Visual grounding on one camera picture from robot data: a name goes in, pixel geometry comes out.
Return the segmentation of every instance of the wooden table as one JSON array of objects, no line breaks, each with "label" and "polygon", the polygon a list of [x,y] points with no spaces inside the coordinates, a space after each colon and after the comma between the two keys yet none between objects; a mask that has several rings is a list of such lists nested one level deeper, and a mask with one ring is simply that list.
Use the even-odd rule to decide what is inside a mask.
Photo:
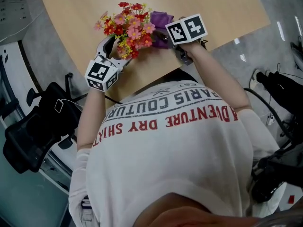
[{"label": "wooden table", "polygon": [[[200,13],[209,33],[205,38],[209,51],[270,24],[260,0],[43,0],[60,39],[83,75],[105,38],[93,29],[95,22],[106,10],[119,13],[121,1],[147,3],[155,11],[174,15],[175,20]],[[108,95],[119,101],[180,66],[173,51],[148,49],[124,69]]]}]

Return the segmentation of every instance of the chair backrest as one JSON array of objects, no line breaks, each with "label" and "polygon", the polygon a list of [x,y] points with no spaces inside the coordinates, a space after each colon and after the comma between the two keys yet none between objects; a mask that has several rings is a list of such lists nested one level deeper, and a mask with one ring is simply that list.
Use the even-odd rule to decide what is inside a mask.
[{"label": "chair backrest", "polygon": [[73,132],[77,127],[81,111],[75,104],[63,100],[60,113],[55,110],[57,99],[68,99],[67,93],[55,82],[52,82],[42,94],[39,102],[41,114],[48,121],[56,134],[61,136]]},{"label": "chair backrest", "polygon": [[[61,140],[60,135],[54,133],[37,106],[24,119],[9,126],[5,130],[5,137],[7,145],[4,146],[3,153],[6,159],[17,171],[19,169],[17,165],[25,163],[33,172],[39,171],[49,149]],[[9,155],[10,152],[18,154],[13,159],[13,156]]]}]

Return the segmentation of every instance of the bouquet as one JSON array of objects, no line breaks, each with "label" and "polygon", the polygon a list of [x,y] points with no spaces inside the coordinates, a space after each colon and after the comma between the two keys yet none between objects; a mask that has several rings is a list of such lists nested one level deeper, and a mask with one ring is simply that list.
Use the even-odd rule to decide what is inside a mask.
[{"label": "bouquet", "polygon": [[150,47],[153,42],[155,25],[150,22],[152,9],[146,11],[145,3],[120,2],[118,5],[123,8],[120,14],[109,17],[105,13],[94,28],[103,29],[105,35],[119,39],[117,50],[120,58],[136,58],[140,49]]}]

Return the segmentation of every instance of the white t-shirt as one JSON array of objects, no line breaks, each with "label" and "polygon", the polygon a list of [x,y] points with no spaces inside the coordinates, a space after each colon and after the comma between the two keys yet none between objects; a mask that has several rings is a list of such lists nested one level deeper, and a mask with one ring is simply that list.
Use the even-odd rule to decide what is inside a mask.
[{"label": "white t-shirt", "polygon": [[[252,110],[237,114],[192,81],[160,84],[114,108],[92,149],[78,152],[70,212],[81,226],[88,195],[100,226],[132,227],[146,207],[174,192],[213,214],[246,216],[253,158],[277,149]],[[255,215],[272,213],[282,193]]]}]

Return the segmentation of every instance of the office chair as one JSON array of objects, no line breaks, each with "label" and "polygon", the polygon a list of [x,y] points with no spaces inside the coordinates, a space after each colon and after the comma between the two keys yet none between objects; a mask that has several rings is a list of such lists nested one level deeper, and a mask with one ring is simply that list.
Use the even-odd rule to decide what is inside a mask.
[{"label": "office chair", "polygon": [[86,95],[72,99],[68,79],[72,74],[67,74],[66,91],[57,83],[52,82],[44,92],[35,93],[31,89],[27,95],[27,104],[31,105],[38,96],[41,97],[39,106],[21,121],[9,126],[5,130],[6,142],[3,154],[14,169],[23,173],[26,170],[39,171],[43,159],[62,136],[68,135],[59,143],[62,149],[72,145],[71,138],[78,127],[81,111],[69,101],[63,101],[60,112],[55,110],[58,99],[67,99],[76,102]]}]

